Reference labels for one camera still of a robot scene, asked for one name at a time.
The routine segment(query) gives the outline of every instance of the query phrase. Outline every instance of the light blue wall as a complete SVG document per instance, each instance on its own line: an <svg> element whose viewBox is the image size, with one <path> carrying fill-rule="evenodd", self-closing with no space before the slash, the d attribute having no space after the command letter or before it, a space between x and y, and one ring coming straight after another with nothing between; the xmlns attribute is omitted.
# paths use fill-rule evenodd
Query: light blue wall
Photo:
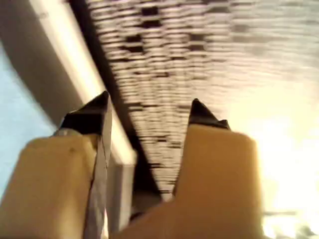
<svg viewBox="0 0 319 239"><path fill-rule="evenodd" d="M25 144L54 131L55 126L25 88L0 44L0 198Z"/></svg>

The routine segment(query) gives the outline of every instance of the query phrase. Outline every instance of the textured ceiling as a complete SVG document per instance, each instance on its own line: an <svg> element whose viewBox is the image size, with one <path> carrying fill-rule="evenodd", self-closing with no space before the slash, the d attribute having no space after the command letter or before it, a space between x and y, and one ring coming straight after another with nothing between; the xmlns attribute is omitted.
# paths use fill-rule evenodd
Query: textured ceiling
<svg viewBox="0 0 319 239"><path fill-rule="evenodd" d="M315 206L319 1L87 4L165 197L179 170L191 101L199 98L232 130L257 140L267 210Z"/></svg>

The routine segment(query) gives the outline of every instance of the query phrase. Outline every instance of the ceiling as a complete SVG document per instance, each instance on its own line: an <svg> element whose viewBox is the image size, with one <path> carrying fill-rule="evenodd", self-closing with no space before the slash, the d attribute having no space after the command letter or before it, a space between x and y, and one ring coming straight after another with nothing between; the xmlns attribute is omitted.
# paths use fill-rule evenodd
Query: ceiling
<svg viewBox="0 0 319 239"><path fill-rule="evenodd" d="M87 0L87 8L165 198L199 98L256 139L266 210L316 207L318 1Z"/></svg>

